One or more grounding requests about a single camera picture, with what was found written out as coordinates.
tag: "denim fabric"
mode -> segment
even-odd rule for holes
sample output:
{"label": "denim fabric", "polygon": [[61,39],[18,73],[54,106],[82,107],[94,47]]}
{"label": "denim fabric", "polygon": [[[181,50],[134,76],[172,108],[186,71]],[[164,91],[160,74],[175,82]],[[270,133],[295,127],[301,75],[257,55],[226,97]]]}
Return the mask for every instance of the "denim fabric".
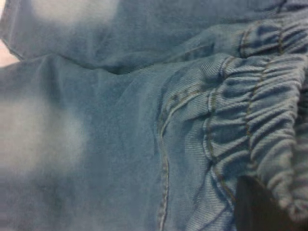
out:
{"label": "denim fabric", "polygon": [[[158,2],[110,5],[102,25],[135,26],[113,34],[7,1],[1,37],[23,61],[0,69],[1,228],[234,231],[241,175],[308,218],[308,4],[264,2],[247,23],[245,4],[228,20],[204,7],[204,26],[151,30]],[[121,4],[136,14],[110,16]]]}

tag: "light blue denim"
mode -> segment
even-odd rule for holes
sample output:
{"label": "light blue denim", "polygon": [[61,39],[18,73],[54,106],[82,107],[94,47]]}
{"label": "light blue denim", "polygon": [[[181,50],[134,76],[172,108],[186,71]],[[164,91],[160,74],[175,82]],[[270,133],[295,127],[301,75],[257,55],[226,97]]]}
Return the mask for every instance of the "light blue denim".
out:
{"label": "light blue denim", "polygon": [[0,24],[0,229],[235,231],[242,175],[308,218],[306,1],[33,2]]}

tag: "stitching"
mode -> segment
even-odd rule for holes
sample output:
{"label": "stitching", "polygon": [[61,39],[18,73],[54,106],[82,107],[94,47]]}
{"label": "stitching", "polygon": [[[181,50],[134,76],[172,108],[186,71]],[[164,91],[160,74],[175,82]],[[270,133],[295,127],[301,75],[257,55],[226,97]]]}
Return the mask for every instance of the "stitching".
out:
{"label": "stitching", "polygon": [[164,230],[165,220],[167,218],[167,203],[168,203],[168,193],[169,193],[169,160],[168,160],[166,149],[164,147],[163,134],[164,134],[165,128],[167,127],[169,119],[172,117],[174,112],[177,111],[179,108],[181,108],[184,102],[192,98],[195,98],[196,96],[200,95],[200,93],[202,93],[201,90],[195,90],[191,92],[190,94],[188,94],[185,98],[183,98],[178,103],[178,105],[170,111],[164,125],[162,126],[160,130],[159,138],[160,138],[161,150],[163,151],[162,168],[163,168],[163,178],[164,178],[163,200],[161,202],[159,212],[158,212],[158,226],[159,226],[160,231]]}
{"label": "stitching", "polygon": [[227,68],[229,67],[230,63],[235,59],[235,57],[231,57],[225,64],[225,68],[223,71],[223,78],[226,79],[229,77],[229,75],[227,74]]}
{"label": "stitching", "polygon": [[246,111],[246,116],[245,116],[245,127],[246,127],[246,135],[248,136],[249,140],[248,140],[248,150],[250,152],[250,157],[252,157],[252,145],[251,145],[251,139],[252,139],[252,135],[251,135],[251,132],[250,132],[250,126],[249,126],[249,121],[248,121],[248,117],[251,115],[251,106],[252,106],[252,101],[253,101],[253,97],[256,95],[256,92],[257,90],[259,89],[259,85],[262,83],[262,81],[264,80],[265,78],[265,72],[268,70],[269,68],[269,65],[272,63],[273,60],[270,60],[268,61],[268,63],[265,65],[262,73],[261,73],[261,76],[258,80],[258,82],[255,84],[254,86],[254,90],[253,90],[253,93],[250,97],[250,100],[248,102],[248,108],[247,108],[247,111]]}
{"label": "stitching", "polygon": [[[231,62],[235,59],[235,57],[230,58],[226,63],[225,63],[225,67],[224,67],[224,77],[227,78],[228,76],[225,74],[226,73],[226,69],[227,67],[231,64]],[[223,187],[223,189],[225,190],[225,192],[227,193],[227,195],[231,198],[232,202],[235,202],[235,197],[231,191],[231,189],[227,186],[223,176],[219,173],[218,169],[217,169],[217,163],[218,163],[218,158],[216,156],[214,156],[214,149],[213,149],[213,145],[212,145],[212,132],[211,132],[211,122],[212,119],[214,117],[215,111],[216,111],[216,99],[217,99],[217,94],[218,94],[218,89],[219,87],[222,85],[222,83],[215,89],[214,93],[213,93],[213,97],[211,99],[210,105],[212,107],[212,113],[211,116],[209,118],[209,120],[207,121],[207,139],[206,139],[206,143],[209,147],[209,151],[210,151],[210,155],[212,157],[212,159],[214,160],[214,164],[213,164],[213,170],[215,175],[217,176],[221,186]]]}
{"label": "stitching", "polygon": [[259,26],[261,24],[261,21],[256,21],[254,24],[252,24],[248,30],[246,30],[246,32],[244,32],[244,36],[240,45],[240,56],[242,58],[246,58],[247,54],[246,54],[246,48],[248,47],[248,36],[250,35],[250,33],[252,32],[252,30],[254,28],[256,28],[257,26]]}

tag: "jeans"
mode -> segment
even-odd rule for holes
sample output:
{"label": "jeans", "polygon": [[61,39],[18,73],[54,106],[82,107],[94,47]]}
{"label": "jeans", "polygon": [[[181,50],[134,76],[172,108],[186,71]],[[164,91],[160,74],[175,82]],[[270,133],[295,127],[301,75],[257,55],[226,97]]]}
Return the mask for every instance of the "jeans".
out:
{"label": "jeans", "polygon": [[242,175],[308,218],[305,1],[70,2],[1,19],[1,228],[235,231]]}

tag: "blue denim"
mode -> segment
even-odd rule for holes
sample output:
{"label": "blue denim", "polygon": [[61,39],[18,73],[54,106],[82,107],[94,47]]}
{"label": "blue denim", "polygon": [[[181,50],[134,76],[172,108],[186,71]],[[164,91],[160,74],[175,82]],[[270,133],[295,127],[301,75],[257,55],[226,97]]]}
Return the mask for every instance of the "blue denim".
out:
{"label": "blue denim", "polygon": [[308,4],[174,21],[137,2],[110,6],[108,30],[97,4],[72,10],[83,25],[7,1],[1,38],[22,61],[0,69],[1,228],[235,231],[242,175],[307,219]]}

